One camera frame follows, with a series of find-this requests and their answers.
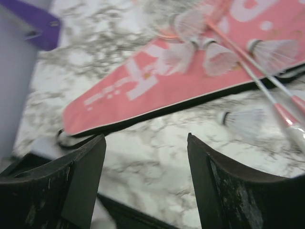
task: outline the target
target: shuttlecock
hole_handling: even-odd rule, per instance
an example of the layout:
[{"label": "shuttlecock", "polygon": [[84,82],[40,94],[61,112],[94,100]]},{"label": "shuttlecock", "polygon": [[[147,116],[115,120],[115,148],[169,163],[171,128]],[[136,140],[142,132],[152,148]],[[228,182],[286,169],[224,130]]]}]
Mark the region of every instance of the shuttlecock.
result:
[{"label": "shuttlecock", "polygon": [[216,120],[219,124],[229,128],[241,136],[246,142],[254,144],[260,133],[265,112],[263,109],[251,109],[240,112],[221,112]]},{"label": "shuttlecock", "polygon": [[214,39],[206,39],[203,48],[206,50],[203,67],[209,76],[218,76],[227,73],[239,61],[236,53],[217,44]]},{"label": "shuttlecock", "polygon": [[163,61],[172,67],[167,75],[176,72],[186,73],[198,48],[196,38],[186,43],[170,44],[170,48],[163,51]]},{"label": "shuttlecock", "polygon": [[188,42],[192,37],[202,33],[206,27],[204,15],[208,15],[212,10],[213,7],[210,5],[201,5],[175,16],[173,27],[179,38],[184,42]]},{"label": "shuttlecock", "polygon": [[253,39],[248,42],[247,49],[270,75],[284,72],[299,53],[299,45],[295,40]]}]

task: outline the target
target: badminton racket bag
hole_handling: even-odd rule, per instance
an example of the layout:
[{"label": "badminton racket bag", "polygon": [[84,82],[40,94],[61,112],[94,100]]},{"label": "badminton racket bag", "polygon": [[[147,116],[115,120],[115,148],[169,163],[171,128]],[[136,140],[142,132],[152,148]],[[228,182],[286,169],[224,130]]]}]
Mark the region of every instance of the badminton racket bag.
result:
[{"label": "badminton racket bag", "polygon": [[304,228],[304,174],[275,176],[213,150],[192,134],[187,142],[202,228]]},{"label": "badminton racket bag", "polygon": [[[286,71],[277,75],[281,82],[289,83],[305,72],[304,10],[300,1],[273,0],[247,8],[243,1],[234,1],[218,27],[245,50],[252,39],[297,41],[298,56]],[[204,37],[225,46],[211,31],[205,32]],[[207,74],[205,50],[194,53],[187,72],[173,71],[164,61],[164,52],[172,45],[177,44],[160,38],[152,40],[67,105],[61,132],[73,137],[107,135],[144,120],[255,88],[238,64],[219,76]],[[252,69],[263,78],[258,70]],[[263,83],[269,88],[273,86],[267,79]]]}]

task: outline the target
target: gray wall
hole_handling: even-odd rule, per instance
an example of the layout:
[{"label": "gray wall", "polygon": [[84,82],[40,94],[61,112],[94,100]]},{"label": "gray wall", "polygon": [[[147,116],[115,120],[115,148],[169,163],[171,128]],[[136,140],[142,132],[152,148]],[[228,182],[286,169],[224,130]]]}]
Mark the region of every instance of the gray wall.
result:
[{"label": "gray wall", "polygon": [[[51,0],[24,0],[48,9]],[[0,158],[12,152],[37,49],[0,15]]]}]

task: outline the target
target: marble countertop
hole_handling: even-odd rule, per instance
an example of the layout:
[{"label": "marble countertop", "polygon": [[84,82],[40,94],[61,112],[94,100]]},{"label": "marble countertop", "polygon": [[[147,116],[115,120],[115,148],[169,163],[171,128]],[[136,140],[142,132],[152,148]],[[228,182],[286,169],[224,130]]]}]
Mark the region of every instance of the marble countertop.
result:
[{"label": "marble countertop", "polygon": [[[128,0],[54,1],[52,12],[64,21],[61,45],[39,54],[15,154],[27,153],[40,136],[55,136],[64,107],[153,38],[140,30],[131,6]],[[289,88],[305,90],[304,81]],[[285,177],[303,173],[303,155],[287,142],[252,146],[229,137],[215,121],[219,110],[263,100],[259,91],[230,95],[107,136],[99,191],[179,228],[201,228],[186,150],[189,132],[250,167]]]}]

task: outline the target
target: bag strap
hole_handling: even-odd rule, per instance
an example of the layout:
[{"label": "bag strap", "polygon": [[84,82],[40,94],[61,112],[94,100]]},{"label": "bag strap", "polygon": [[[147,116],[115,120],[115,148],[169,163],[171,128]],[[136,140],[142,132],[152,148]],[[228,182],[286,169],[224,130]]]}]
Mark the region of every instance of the bag strap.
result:
[{"label": "bag strap", "polygon": [[82,140],[82,141],[80,141],[80,142],[78,142],[78,143],[76,143],[76,144],[74,144],[74,145],[67,146],[67,145],[63,144],[63,143],[59,140],[59,137],[60,137],[60,135],[61,135],[62,133],[64,133],[63,129],[61,129],[60,131],[58,131],[58,133],[57,133],[57,135],[56,135],[56,142],[57,142],[57,144],[58,144],[61,148],[67,149],[67,150],[78,149],[78,148],[80,148],[81,146],[83,146],[84,144],[88,143],[89,141],[91,141],[92,139],[94,139],[95,137],[98,136],[97,134],[95,134],[95,135],[92,135],[92,136],[90,136],[90,137],[88,137],[88,138],[86,138],[86,139],[84,139],[84,140]]}]

